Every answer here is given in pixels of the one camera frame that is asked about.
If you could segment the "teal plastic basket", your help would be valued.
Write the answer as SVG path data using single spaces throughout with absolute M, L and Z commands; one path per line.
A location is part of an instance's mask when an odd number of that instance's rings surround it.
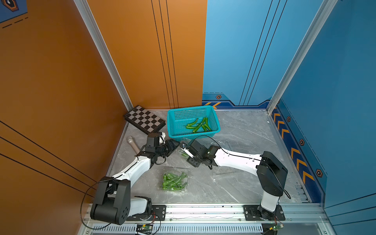
M 213 137 L 221 130 L 219 119 L 212 106 L 171 109 L 167 113 L 167 131 L 177 141 L 199 136 Z

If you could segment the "green pepper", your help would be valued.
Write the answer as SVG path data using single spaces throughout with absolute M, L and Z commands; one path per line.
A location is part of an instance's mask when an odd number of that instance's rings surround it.
M 208 118 L 207 117 L 204 118 L 204 126 L 207 129 L 207 131 L 211 131 L 211 128 L 209 126 Z
M 195 125 L 196 123 L 198 122 L 198 118 L 195 120 L 195 121 L 193 121 L 193 122 L 191 122 L 191 123 L 188 123 L 187 125 L 186 125 L 186 127 L 187 128 L 191 128 L 193 125 Z
M 196 133 L 201 128 L 201 126 L 205 124 L 205 122 L 206 122 L 206 118 L 204 117 L 202 121 L 197 126 L 194 127 L 193 133 Z

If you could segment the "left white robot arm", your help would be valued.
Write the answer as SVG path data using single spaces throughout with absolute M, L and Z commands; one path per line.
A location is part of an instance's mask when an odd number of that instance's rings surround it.
M 151 133 L 146 144 L 125 169 L 112 177 L 104 176 L 99 182 L 90 218 L 109 224 L 122 225 L 136 216 L 148 220 L 152 216 L 152 202 L 148 197 L 131 197 L 131 188 L 137 180 L 157 163 L 159 157 L 166 159 L 180 145 L 174 139 L 164 139 L 163 133 Z

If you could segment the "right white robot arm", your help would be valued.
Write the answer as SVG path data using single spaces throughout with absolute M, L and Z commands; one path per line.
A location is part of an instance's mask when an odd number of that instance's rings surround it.
M 285 191 L 288 175 L 287 168 L 268 151 L 262 154 L 244 154 L 223 149 L 219 145 L 205 147 L 197 140 L 181 144 L 188 154 L 187 162 L 194 167 L 201 164 L 212 169 L 214 166 L 226 166 L 248 172 L 258 177 L 263 189 L 258 206 L 244 206 L 246 220 L 284 221 L 285 214 L 279 204 Z

